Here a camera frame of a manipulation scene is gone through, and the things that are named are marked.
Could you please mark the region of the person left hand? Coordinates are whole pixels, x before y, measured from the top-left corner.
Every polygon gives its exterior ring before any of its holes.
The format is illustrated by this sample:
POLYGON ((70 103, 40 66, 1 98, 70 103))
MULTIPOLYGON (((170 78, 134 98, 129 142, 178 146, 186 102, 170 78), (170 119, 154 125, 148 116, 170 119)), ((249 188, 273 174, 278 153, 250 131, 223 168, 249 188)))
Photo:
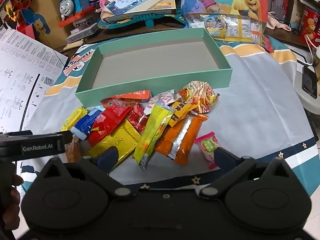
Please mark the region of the person left hand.
POLYGON ((16 230, 20 224, 19 212, 21 196, 16 187, 24 180, 16 174, 12 162, 1 163, 1 227, 3 230, 16 230))

